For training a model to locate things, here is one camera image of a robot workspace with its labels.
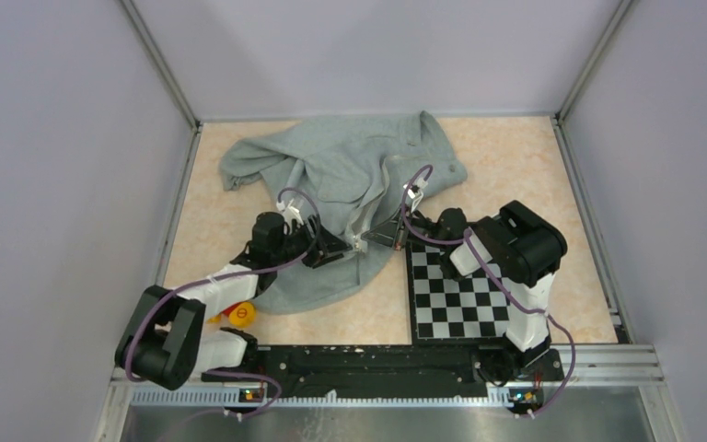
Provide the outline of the grey zip-up jacket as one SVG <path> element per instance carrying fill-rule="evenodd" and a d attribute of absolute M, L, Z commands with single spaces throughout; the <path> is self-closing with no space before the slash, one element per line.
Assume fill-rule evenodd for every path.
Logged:
<path fill-rule="evenodd" d="M 368 285 L 393 251 L 370 246 L 360 237 L 398 210 L 404 185 L 425 165 L 433 168 L 426 196 L 468 177 L 440 123 L 426 111 L 318 117 L 235 142 L 218 164 L 225 190 L 263 180 L 275 197 L 284 188 L 296 187 L 317 205 L 321 224 L 352 247 L 318 269 L 296 264 L 279 272 L 254 300 L 256 309 L 273 315 L 310 311 Z"/>

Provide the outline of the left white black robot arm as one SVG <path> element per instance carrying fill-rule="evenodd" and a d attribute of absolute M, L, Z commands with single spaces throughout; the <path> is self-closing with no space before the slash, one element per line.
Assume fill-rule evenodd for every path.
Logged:
<path fill-rule="evenodd" d="M 131 380 L 167 390 L 192 375 L 222 368 L 236 380 L 258 369 L 257 340 L 244 332 L 253 301 L 286 270 L 310 270 L 338 261 L 350 245 L 320 223 L 318 215 L 286 219 L 257 216 L 242 252 L 220 271 L 169 289 L 145 289 L 114 353 Z"/>

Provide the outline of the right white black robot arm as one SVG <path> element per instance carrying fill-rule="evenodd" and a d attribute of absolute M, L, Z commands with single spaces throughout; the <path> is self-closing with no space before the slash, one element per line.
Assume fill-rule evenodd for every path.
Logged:
<path fill-rule="evenodd" d="M 558 228 L 519 201 L 476 222 L 460 208 L 447 208 L 433 220 L 405 204 L 363 239 L 394 250 L 408 244 L 434 246 L 441 274 L 457 283 L 483 272 L 508 302 L 508 323 L 500 356 L 478 367 L 478 374 L 502 387 L 510 378 L 527 379 L 539 369 L 551 345 L 551 287 L 567 252 Z"/>

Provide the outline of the black white checkerboard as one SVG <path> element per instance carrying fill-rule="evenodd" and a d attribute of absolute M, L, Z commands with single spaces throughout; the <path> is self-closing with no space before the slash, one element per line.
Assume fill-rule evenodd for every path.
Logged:
<path fill-rule="evenodd" d="M 437 248 L 411 244 L 405 250 L 411 343 L 498 343 L 505 338 L 510 300 L 483 269 L 446 279 Z"/>

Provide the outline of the red yellow toy button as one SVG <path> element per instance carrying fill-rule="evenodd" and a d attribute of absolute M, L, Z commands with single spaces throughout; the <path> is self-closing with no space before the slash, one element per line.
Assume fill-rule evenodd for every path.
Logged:
<path fill-rule="evenodd" d="M 220 311 L 210 318 L 207 323 L 213 325 L 229 325 L 235 328 L 248 328 L 254 321 L 257 310 L 249 301 L 238 302 Z"/>

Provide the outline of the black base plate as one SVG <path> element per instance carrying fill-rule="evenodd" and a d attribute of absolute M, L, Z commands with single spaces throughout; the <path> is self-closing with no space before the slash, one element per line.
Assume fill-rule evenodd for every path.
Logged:
<path fill-rule="evenodd" d="M 342 399 L 472 398 L 495 387 L 564 377 L 555 350 L 524 365 L 520 356 L 491 343 L 261 346 L 241 371 L 273 378 L 286 399 L 330 392 Z"/>

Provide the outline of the aluminium frame rail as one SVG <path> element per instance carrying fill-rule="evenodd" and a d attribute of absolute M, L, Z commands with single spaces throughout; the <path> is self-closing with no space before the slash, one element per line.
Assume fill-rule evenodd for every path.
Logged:
<path fill-rule="evenodd" d="M 177 390 L 115 374 L 97 441 L 684 441 L 656 351 L 558 344 L 274 345 L 257 372 Z"/>

